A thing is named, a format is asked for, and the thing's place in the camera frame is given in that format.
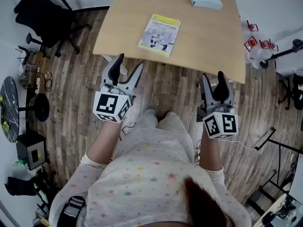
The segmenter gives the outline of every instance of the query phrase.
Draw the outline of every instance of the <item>plastic bag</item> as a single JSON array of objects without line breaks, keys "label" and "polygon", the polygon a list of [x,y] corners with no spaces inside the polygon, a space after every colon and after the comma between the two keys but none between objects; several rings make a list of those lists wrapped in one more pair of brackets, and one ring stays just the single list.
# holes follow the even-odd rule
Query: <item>plastic bag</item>
[{"label": "plastic bag", "polygon": [[259,32],[256,24],[250,24],[246,20],[241,22],[241,27],[245,48],[245,62],[247,64],[251,63],[254,68],[259,69],[260,62],[269,59],[274,51],[278,51],[279,48]]}]

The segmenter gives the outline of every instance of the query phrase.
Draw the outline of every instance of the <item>black office chair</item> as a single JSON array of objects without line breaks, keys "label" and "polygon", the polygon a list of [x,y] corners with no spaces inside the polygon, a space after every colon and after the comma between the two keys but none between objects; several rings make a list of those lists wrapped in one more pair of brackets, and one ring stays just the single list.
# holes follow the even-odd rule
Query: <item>black office chair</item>
[{"label": "black office chair", "polygon": [[71,35],[77,31],[91,26],[86,24],[71,28],[76,20],[76,13],[72,11],[66,0],[61,0],[68,9],[55,5],[50,0],[21,0],[15,7],[14,12],[18,13],[16,22],[32,28],[42,42],[33,39],[31,34],[26,37],[26,42],[34,42],[47,48],[53,47],[60,41],[55,56],[60,57],[60,49],[65,40],[68,40],[75,52],[80,53],[79,48],[71,40]]},{"label": "black office chair", "polygon": [[289,77],[287,77],[285,79],[287,81],[287,85],[285,84],[283,79],[279,80],[279,83],[281,83],[282,86],[286,90],[286,95],[282,100],[279,100],[278,103],[281,104],[287,99],[287,106],[285,107],[285,109],[289,110],[290,100],[292,99],[292,100],[294,100],[294,107],[298,110],[302,110],[303,109],[303,91],[299,90],[298,86],[303,84],[303,77],[294,75],[293,89],[291,89]]}]

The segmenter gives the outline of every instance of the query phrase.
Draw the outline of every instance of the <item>hair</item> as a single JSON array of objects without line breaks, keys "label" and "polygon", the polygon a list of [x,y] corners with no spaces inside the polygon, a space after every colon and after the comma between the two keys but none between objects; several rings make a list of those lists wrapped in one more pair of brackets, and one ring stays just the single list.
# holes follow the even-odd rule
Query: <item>hair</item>
[{"label": "hair", "polygon": [[188,219],[192,226],[235,227],[234,221],[191,177],[184,179]]}]

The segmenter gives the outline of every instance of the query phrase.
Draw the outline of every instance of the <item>round black table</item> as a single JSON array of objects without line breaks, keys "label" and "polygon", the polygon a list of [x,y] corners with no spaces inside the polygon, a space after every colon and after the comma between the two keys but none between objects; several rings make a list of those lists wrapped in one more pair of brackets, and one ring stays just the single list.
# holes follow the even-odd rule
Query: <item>round black table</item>
[{"label": "round black table", "polygon": [[3,107],[1,116],[1,126],[6,138],[11,143],[15,143],[19,134],[19,102],[15,81],[12,77],[6,77],[0,91]]},{"label": "round black table", "polygon": [[6,77],[0,91],[2,100],[1,126],[6,138],[11,143],[15,143],[19,134],[19,112],[35,112],[36,118],[44,122],[49,115],[49,102],[44,94],[39,93],[32,107],[19,108],[18,93],[16,83],[12,77]]}]

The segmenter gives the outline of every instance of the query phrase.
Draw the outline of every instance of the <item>star-patterned pajamas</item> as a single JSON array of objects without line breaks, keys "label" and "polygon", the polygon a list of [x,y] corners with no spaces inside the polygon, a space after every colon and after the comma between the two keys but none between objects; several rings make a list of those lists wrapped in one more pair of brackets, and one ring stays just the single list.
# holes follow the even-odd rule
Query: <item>star-patterned pajamas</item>
[{"label": "star-patterned pajamas", "polygon": [[69,182],[55,197],[50,224],[56,226],[64,204],[82,196],[87,207],[77,226],[140,226],[154,222],[188,223],[183,181],[191,176],[237,227],[250,227],[248,212],[227,191],[223,169],[207,171],[194,165],[193,142],[179,117],[170,112],[158,123],[144,112],[119,143],[109,165],[85,154]]}]

